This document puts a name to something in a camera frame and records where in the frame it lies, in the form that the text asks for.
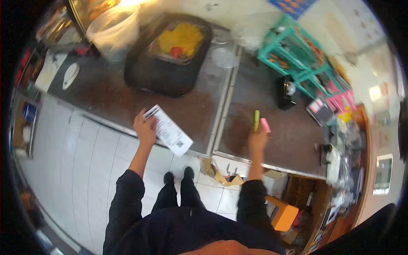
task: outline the yellow food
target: yellow food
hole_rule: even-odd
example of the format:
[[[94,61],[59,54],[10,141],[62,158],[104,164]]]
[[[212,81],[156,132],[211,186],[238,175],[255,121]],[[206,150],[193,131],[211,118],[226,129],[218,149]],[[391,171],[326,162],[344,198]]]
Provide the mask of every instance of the yellow food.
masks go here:
[[[203,35],[197,26],[180,23],[173,31],[163,32],[158,41],[160,50],[166,54],[170,53],[171,48],[180,47],[184,56],[191,57],[202,39]]]

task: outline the sleeve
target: sleeve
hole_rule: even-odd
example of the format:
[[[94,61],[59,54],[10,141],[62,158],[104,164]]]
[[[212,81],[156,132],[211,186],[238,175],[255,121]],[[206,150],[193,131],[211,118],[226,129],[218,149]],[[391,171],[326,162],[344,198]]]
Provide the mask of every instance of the sleeve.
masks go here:
[[[142,219],[142,178],[131,170],[118,178],[116,194],[109,209],[109,223],[106,227],[103,254],[109,254],[122,236]]]
[[[266,196],[266,188],[261,180],[246,181],[239,194],[237,222],[276,236],[266,213]]]

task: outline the yellow highlighter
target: yellow highlighter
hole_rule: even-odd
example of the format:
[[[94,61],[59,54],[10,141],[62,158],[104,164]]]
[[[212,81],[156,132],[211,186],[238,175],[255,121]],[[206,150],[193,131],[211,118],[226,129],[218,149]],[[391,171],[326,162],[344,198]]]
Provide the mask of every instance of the yellow highlighter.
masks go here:
[[[258,130],[258,127],[259,127],[259,116],[260,116],[260,112],[258,110],[255,110],[255,113],[254,113],[254,132],[256,132]]]

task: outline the hand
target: hand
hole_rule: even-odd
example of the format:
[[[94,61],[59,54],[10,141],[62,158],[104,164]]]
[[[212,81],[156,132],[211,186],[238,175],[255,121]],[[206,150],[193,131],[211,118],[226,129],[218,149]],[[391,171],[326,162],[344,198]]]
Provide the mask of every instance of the hand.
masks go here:
[[[258,130],[249,134],[249,154],[252,157],[253,155],[262,154],[265,152],[265,146],[268,142],[268,134],[265,131],[265,128],[262,125],[259,125]]]
[[[135,117],[133,122],[133,129],[137,133],[140,145],[152,147],[156,142],[156,125],[157,119],[155,116],[144,119],[143,114],[146,112],[146,108],[141,110]]]

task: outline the countertop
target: countertop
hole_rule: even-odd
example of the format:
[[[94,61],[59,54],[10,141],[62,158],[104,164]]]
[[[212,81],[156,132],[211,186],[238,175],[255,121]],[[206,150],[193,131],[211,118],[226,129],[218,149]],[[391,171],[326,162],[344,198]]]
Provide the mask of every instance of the countertop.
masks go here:
[[[271,128],[265,151],[267,168],[292,172],[319,179],[326,178],[326,168],[319,165],[315,144],[324,142],[324,128],[305,111],[310,102],[297,92],[297,105],[287,111],[278,109],[275,103],[275,81],[281,77],[277,72],[253,57],[243,53],[235,84],[231,85],[227,103],[228,112],[223,115],[214,145],[214,153],[249,161],[248,134],[253,124],[255,110],[266,118]]]
[[[212,44],[200,69],[195,88],[181,98],[170,98],[126,86],[124,63],[111,64],[104,58],[67,57],[52,81],[48,93],[88,113],[132,130],[133,119],[144,107],[158,104],[194,141],[190,152],[209,157],[221,116],[231,70],[217,67]],[[62,89],[65,71],[77,62],[75,82]]]

